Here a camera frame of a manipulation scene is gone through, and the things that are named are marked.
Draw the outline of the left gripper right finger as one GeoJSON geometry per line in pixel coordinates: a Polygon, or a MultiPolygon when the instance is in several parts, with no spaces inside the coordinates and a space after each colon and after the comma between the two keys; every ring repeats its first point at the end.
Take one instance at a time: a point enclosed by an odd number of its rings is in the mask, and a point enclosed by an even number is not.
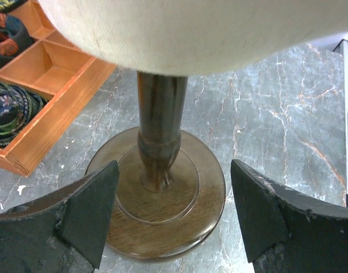
{"type": "Polygon", "coordinates": [[[348,208],[231,162],[246,256],[255,272],[348,272],[348,208]]]}

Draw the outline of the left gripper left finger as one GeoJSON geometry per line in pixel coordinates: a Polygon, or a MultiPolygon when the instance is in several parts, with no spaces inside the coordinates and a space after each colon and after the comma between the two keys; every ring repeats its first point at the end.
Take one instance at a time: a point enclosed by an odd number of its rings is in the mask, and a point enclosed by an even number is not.
{"type": "Polygon", "coordinates": [[[115,192],[113,160],[59,190],[0,213],[0,272],[94,272],[115,192]]]}

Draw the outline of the wooden compartment tray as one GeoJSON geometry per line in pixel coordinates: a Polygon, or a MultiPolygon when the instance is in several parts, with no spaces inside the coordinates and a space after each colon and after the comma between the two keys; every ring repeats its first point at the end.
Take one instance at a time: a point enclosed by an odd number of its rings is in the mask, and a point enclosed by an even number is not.
{"type": "Polygon", "coordinates": [[[0,69],[0,81],[23,86],[49,100],[5,147],[0,168],[29,176],[116,66],[81,52],[46,17],[38,1],[10,13],[35,41],[0,69]]]}

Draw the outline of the beige mannequin head stand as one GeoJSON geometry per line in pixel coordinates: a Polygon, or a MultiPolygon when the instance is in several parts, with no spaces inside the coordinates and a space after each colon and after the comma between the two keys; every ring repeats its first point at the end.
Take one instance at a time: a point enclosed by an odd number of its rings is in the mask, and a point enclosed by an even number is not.
{"type": "Polygon", "coordinates": [[[164,261],[203,242],[221,218],[218,160],[183,131],[190,76],[239,69],[273,53],[348,31],[348,1],[41,1],[63,37],[137,72],[138,127],[107,141],[88,166],[119,162],[107,244],[164,261]]]}

